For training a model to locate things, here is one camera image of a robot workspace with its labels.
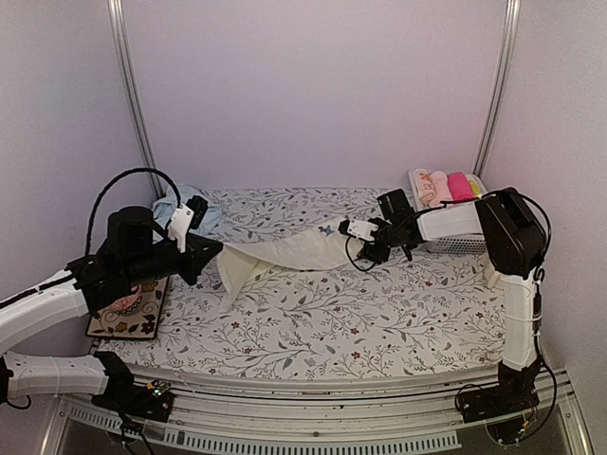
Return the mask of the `cream white towel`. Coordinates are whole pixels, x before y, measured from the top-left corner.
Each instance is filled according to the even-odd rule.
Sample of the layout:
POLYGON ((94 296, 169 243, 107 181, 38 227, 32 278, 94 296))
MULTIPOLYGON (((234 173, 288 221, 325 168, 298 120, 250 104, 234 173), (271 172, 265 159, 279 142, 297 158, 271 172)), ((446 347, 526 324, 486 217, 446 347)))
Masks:
POLYGON ((225 289, 220 311, 228 312, 252 278, 274 266, 297 271, 324 271, 347 264, 365 241, 342 235, 336 218, 274 242, 225 244, 216 257, 225 289))

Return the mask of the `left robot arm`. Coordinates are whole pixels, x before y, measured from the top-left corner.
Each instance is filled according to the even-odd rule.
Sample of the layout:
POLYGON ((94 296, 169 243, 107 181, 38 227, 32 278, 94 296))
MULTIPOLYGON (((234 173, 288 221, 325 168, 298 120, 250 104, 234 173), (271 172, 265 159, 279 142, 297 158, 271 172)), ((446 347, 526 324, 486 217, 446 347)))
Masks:
POLYGON ((199 196, 177 205, 165 226, 152 211, 127 207, 112 213, 96 253, 86 252, 50 279, 1 303, 1 401, 34 394, 85 393, 96 405, 128 414, 161 406, 164 385, 138 386, 129 368, 109 352, 82 357, 25 359, 12 349, 69 319, 89 315, 135 294, 138 285, 179 276, 189 285, 223 248, 194 234, 207 211, 199 196))

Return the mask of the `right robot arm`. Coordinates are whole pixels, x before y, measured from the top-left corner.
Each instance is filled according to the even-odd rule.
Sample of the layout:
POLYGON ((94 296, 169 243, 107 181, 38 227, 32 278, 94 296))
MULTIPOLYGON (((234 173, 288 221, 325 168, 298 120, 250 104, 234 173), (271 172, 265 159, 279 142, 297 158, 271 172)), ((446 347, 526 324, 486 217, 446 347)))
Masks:
POLYGON ((372 264, 386 262, 395 247, 410 256, 420 244, 443 239, 479 235, 485 242, 489 268, 505 293, 505 344, 497 385, 468 385, 457 393, 454 404, 464 419, 537 407, 535 378, 545 365, 539 342, 540 285, 551 241, 550 223, 536 217, 543 209, 513 188, 422 210, 414 210, 401 190, 377 201, 381 217, 340 225, 342 234, 363 242, 359 257, 372 264))

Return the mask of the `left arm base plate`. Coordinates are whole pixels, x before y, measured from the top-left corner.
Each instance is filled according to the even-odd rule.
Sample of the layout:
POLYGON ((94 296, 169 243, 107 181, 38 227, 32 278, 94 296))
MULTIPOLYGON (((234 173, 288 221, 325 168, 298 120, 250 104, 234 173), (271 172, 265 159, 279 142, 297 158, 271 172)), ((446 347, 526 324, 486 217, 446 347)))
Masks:
POLYGON ((116 382, 104 393, 93 395, 91 403, 119 415, 167 423, 175 400, 172 389, 170 382, 159 379, 144 386, 116 382))

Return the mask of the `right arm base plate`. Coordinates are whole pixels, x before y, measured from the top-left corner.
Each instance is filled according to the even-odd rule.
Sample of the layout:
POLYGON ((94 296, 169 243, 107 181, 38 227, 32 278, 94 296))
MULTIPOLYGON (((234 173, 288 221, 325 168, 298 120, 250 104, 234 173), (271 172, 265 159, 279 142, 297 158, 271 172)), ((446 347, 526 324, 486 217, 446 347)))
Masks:
POLYGON ((524 410, 532 411, 540 404, 534 388, 522 394, 505 391, 499 385, 484 387, 467 384, 454 397, 454 406, 465 423, 483 421, 524 410))

